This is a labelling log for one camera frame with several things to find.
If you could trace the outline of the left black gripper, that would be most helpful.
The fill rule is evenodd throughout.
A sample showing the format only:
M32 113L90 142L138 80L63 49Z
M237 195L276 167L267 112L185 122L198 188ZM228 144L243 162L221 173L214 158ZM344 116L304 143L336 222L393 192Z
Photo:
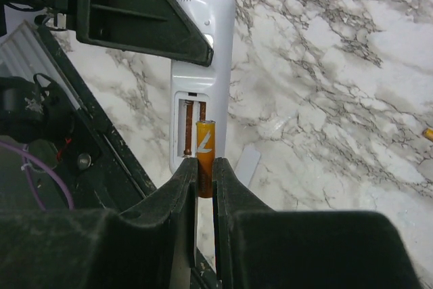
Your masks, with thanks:
M38 13L34 24L76 29L81 43L158 55L209 66L213 50L176 0L1 0L19 12Z

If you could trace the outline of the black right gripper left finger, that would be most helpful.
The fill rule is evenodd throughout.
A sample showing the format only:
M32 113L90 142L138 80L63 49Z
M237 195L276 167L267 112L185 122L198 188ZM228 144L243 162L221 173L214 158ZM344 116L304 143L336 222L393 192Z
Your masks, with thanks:
M196 261L198 161L110 209L1 213L2 288L188 288Z

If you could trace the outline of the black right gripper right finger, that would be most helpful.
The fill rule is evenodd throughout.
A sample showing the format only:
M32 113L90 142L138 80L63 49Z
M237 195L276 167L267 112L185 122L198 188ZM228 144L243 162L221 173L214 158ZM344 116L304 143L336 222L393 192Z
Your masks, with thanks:
M419 288L394 225L373 211L276 211L236 177L212 170L220 288Z

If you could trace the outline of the white battery compartment cover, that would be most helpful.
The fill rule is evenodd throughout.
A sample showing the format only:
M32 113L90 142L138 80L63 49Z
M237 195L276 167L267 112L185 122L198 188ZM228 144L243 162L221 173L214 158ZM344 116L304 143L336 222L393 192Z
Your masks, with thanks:
M249 187L260 157L260 152L253 144L244 147L235 167L235 175L244 186Z

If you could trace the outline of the white remote control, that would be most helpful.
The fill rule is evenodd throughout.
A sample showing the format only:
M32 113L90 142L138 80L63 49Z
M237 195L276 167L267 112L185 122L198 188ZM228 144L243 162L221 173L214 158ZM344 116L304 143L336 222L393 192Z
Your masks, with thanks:
M209 66L172 61L168 161L175 172L194 157L196 123L215 122L215 156L225 155L229 84L233 53L235 0L177 0L213 51Z

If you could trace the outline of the orange battery mid table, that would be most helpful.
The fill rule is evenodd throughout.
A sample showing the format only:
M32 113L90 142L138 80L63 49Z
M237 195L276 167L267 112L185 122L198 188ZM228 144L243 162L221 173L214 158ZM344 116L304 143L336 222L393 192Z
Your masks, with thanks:
M196 123L198 159L198 195L212 197L212 165L215 159L215 122L201 120Z

